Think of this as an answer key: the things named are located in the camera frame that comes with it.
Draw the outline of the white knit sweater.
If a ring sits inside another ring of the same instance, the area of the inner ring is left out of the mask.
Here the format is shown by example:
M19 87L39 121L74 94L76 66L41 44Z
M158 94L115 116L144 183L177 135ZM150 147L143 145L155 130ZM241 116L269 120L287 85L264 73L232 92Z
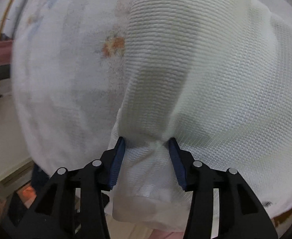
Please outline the white knit sweater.
M191 194L171 137L213 169L237 169L270 217L292 208L292 0L132 0L124 74L114 219L185 229Z

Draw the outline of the floral white bed sheet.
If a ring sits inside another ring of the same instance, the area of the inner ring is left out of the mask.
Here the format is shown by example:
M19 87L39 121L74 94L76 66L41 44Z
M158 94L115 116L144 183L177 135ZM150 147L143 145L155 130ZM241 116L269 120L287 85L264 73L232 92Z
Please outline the floral white bed sheet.
M124 93L132 0L27 0L12 85L28 151L48 175L107 149Z

